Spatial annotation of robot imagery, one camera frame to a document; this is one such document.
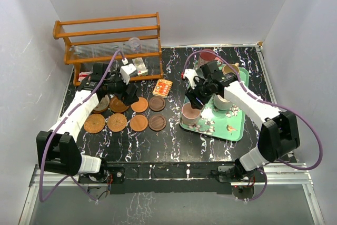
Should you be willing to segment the green floral tray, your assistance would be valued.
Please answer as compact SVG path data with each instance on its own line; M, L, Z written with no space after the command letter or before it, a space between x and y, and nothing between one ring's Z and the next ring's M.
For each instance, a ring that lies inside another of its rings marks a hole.
M180 126L199 134L211 135L229 141L239 141L243 136L245 113L235 104L225 111L218 110L213 103L213 95L201 112L201 118L195 125Z

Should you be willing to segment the green mug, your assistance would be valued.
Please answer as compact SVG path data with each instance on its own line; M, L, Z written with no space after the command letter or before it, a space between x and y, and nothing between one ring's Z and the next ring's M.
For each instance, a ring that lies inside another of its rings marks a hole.
M108 107L110 104L110 97L108 95L104 96L99 104L94 108L94 110L102 110Z

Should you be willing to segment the orange wooden coaster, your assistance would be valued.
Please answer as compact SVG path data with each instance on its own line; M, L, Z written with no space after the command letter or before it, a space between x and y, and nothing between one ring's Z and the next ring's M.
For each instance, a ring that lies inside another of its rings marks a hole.
M131 108L136 113L143 113L148 109L148 101L144 97L139 97L137 102L131 104Z
M144 115L138 114L131 118L130 127L133 131L142 132L148 126L148 120Z

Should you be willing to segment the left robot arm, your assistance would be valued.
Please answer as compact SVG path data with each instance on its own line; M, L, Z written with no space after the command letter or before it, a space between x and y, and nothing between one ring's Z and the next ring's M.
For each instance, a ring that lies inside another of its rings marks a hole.
M137 85L131 77L137 74L134 64L111 71L108 64L95 63L92 73L78 86L75 96L62 117L36 137L39 167L64 175L90 173L97 182L108 178L109 170L100 158L82 155L76 141L85 121L106 95L112 94L125 105L138 100Z

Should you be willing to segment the woven rattan coaster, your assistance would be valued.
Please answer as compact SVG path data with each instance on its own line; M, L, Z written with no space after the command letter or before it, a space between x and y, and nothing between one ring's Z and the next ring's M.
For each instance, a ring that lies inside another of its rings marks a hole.
M91 114L84 123L86 132L96 134L101 132L105 127L105 117L101 114Z
M127 118L120 113L115 113L108 118L107 126L112 132L119 132L126 128Z

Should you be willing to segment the wooden shelf rack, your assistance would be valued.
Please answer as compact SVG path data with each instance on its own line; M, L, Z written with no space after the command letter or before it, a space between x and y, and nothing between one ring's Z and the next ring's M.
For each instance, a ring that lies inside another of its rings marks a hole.
M78 75L84 64L108 62L117 50L131 61L141 57L148 69L147 76L133 77L132 81L162 79L164 77L159 13L56 21L53 37L65 43L64 63L74 66L73 83L78 86ZM141 51L133 53L128 40L138 37Z

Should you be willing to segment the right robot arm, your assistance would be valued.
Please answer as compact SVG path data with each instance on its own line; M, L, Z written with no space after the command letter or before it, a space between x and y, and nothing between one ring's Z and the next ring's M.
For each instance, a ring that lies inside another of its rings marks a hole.
M194 109L203 109L212 96L220 95L238 106L260 128L255 148L235 161L233 177L247 181L254 170L274 162L300 146L297 118L290 111L264 104L243 83L236 73L224 74L216 61L200 67L199 76L194 69L184 69L182 79L190 86L185 95Z

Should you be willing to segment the orange patterned card pack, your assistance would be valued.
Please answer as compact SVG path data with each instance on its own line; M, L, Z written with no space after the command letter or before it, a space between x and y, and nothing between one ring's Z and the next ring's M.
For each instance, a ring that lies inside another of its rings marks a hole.
M154 96L159 96L165 99L169 95L172 84L173 84L172 81L165 80L165 79L159 79L157 80L157 83L153 89L152 94Z

